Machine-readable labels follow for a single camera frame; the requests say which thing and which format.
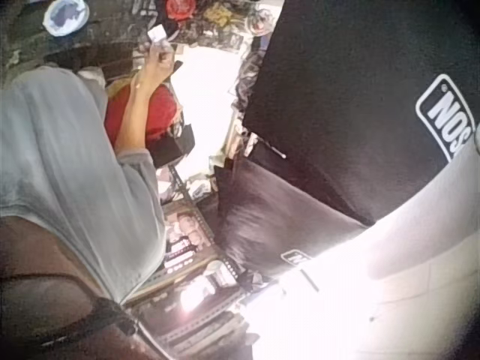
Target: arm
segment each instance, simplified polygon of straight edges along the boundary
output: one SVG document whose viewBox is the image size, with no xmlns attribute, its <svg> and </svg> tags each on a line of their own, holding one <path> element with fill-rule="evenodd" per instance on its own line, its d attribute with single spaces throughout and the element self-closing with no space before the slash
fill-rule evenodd
<svg viewBox="0 0 480 360">
<path fill-rule="evenodd" d="M 130 84 L 130 97 L 114 146 L 117 155 L 123 151 L 146 147 L 145 132 L 150 97 L 173 71 L 173 52 L 165 54 L 159 61 L 160 51 L 159 46 L 151 47 L 145 66 Z"/>
</svg>

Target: nos logo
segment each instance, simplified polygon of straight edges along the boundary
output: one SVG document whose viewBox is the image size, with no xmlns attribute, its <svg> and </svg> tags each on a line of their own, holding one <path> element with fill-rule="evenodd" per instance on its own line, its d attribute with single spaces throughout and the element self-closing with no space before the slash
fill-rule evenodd
<svg viewBox="0 0 480 360">
<path fill-rule="evenodd" d="M 475 121 L 464 97 L 444 73 L 418 99 L 415 110 L 448 161 L 452 161 L 475 131 Z"/>
</svg>

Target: red object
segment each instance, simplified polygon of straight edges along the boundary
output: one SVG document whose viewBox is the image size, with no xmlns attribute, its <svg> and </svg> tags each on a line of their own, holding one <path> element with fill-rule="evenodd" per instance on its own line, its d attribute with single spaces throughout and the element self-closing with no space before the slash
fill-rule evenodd
<svg viewBox="0 0 480 360">
<path fill-rule="evenodd" d="M 167 0 L 166 13 L 170 19 L 186 20 L 194 14 L 197 7 L 196 0 Z"/>
<path fill-rule="evenodd" d="M 121 88 L 118 93 L 109 100 L 106 108 L 105 130 L 112 146 L 114 146 L 122 125 L 123 114 L 130 97 L 130 84 Z M 148 105 L 148 118 L 145 141 L 152 143 L 159 139 L 172 124 L 177 113 L 177 103 L 170 90 L 161 85 L 150 97 Z"/>
</svg>

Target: hand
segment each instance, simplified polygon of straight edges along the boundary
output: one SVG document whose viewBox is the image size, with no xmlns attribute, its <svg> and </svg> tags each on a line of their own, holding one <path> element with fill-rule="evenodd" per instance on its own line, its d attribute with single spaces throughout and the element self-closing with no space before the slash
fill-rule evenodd
<svg viewBox="0 0 480 360">
<path fill-rule="evenodd" d="M 148 99 L 158 86 L 165 81 L 173 72 L 173 49 L 170 52 L 162 52 L 162 47 L 153 44 L 148 55 L 145 57 L 145 65 L 133 77 L 131 87 L 137 95 Z"/>
</svg>

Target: gray t-shirt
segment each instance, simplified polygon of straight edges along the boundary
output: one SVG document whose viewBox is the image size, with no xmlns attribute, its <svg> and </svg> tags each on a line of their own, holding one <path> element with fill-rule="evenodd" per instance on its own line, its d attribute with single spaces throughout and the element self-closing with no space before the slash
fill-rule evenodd
<svg viewBox="0 0 480 360">
<path fill-rule="evenodd" d="M 0 217 L 48 229 L 123 302 L 164 258 L 164 218 L 150 154 L 115 156 L 95 86 L 40 67 L 1 93 Z"/>
</svg>

